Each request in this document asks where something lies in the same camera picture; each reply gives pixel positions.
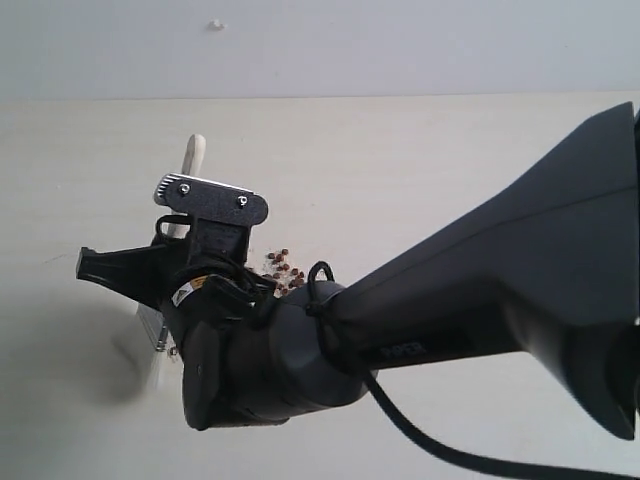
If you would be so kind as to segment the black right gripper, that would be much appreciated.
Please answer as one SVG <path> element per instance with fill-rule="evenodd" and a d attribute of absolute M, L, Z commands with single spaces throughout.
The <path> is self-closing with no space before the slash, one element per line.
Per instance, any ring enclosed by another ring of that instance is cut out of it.
<path fill-rule="evenodd" d="M 219 310 L 248 310 L 249 238 L 244 225 L 159 219 L 152 246 L 103 253 L 82 247 L 76 278 L 155 310 L 178 308 L 199 291 Z"/>

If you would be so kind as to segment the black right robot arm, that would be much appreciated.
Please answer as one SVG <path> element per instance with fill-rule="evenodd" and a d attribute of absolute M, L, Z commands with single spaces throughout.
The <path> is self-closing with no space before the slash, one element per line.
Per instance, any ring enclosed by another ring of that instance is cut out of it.
<path fill-rule="evenodd" d="M 370 371 L 524 351 L 605 430 L 638 408 L 639 125 L 625 102 L 585 120 L 513 184 L 349 287 L 279 289 L 245 265 L 266 201 L 178 174 L 155 202 L 182 239 L 80 251 L 76 275 L 158 311 L 196 430 L 279 425 L 359 400 Z"/>

